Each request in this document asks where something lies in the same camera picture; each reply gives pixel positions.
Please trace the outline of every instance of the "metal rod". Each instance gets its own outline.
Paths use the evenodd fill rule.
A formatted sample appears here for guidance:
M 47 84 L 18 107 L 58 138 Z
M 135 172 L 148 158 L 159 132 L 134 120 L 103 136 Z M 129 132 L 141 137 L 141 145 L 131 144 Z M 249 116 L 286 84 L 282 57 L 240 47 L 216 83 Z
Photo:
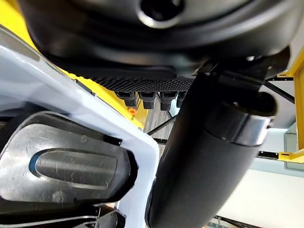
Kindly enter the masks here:
M 162 123 L 161 125 L 155 127 L 153 130 L 149 131 L 149 132 L 148 132 L 148 135 L 154 134 L 155 132 L 159 131 L 161 128 L 167 126 L 167 125 L 170 124 L 171 122 L 174 122 L 175 119 L 176 119 L 176 116 L 170 118 L 170 119 L 167 120 L 166 122 Z
M 293 77 L 273 77 L 273 78 L 269 78 L 266 81 L 271 82 L 271 81 L 279 81 L 279 82 L 284 82 L 284 81 L 293 81 L 294 78 Z
M 166 139 L 159 139 L 159 138 L 153 138 L 159 145 L 166 145 L 167 141 Z M 278 153 L 276 152 L 267 152 L 267 151 L 259 151 L 257 158 L 264 158 L 264 159 L 272 159 L 277 160 L 279 158 Z
M 157 144 L 159 144 L 159 145 L 166 145 L 166 143 L 167 143 L 167 141 L 168 140 L 166 140 L 166 139 L 158 139 L 158 138 L 153 138 L 156 142 L 157 142 Z
M 271 89 L 272 91 L 276 92 L 277 94 L 281 95 L 286 100 L 290 101 L 291 103 L 295 103 L 295 97 L 291 96 L 289 93 L 285 92 L 283 89 L 280 89 L 279 87 L 275 86 L 274 84 L 271 84 L 270 82 L 266 81 L 264 82 L 264 86 L 266 86 L 268 89 Z

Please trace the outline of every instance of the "white wall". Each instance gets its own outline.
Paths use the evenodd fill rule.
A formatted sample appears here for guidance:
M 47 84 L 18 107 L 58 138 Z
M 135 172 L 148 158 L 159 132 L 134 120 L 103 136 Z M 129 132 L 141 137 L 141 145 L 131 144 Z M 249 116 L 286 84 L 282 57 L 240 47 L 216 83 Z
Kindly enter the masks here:
M 296 122 L 294 122 L 294 124 L 290 126 L 287 133 L 296 134 Z
M 284 134 L 285 131 L 276 131 L 271 129 L 265 138 L 260 151 L 283 152 L 284 151 Z
M 304 227 L 304 178 L 248 170 L 219 216 L 264 228 Z
M 288 68 L 295 61 L 303 45 L 304 45 L 304 18 L 302 19 L 298 31 L 290 43 L 291 58 L 289 60 Z

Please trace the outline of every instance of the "yellow metal stand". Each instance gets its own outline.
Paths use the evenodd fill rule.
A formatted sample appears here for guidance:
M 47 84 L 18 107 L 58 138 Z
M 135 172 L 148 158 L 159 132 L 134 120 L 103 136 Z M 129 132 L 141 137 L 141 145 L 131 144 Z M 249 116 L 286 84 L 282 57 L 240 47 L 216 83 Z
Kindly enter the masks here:
M 280 152 L 279 160 L 304 163 L 304 48 L 288 72 L 279 76 L 294 78 L 294 98 L 299 151 L 296 153 Z
M 0 0 L 0 24 L 4 27 L 11 30 L 34 49 L 36 49 L 33 44 L 23 19 L 22 14 L 20 13 L 19 6 L 16 0 Z M 90 79 L 84 79 L 83 77 L 77 77 L 73 74 L 68 73 L 65 70 L 62 70 L 66 75 L 72 79 L 79 80 L 82 84 L 87 86 L 96 93 L 103 101 L 107 102 L 110 106 L 116 109 L 120 114 L 125 118 L 131 121 L 134 125 L 140 128 L 144 128 L 146 122 L 148 110 L 143 108 L 143 103 L 141 102 L 137 107 L 137 112 L 135 115 L 132 115 L 128 111 L 128 108 L 124 105 L 124 101 L 119 99 L 113 91 L 107 90 L 106 88 L 100 86 L 99 84 L 93 82 Z

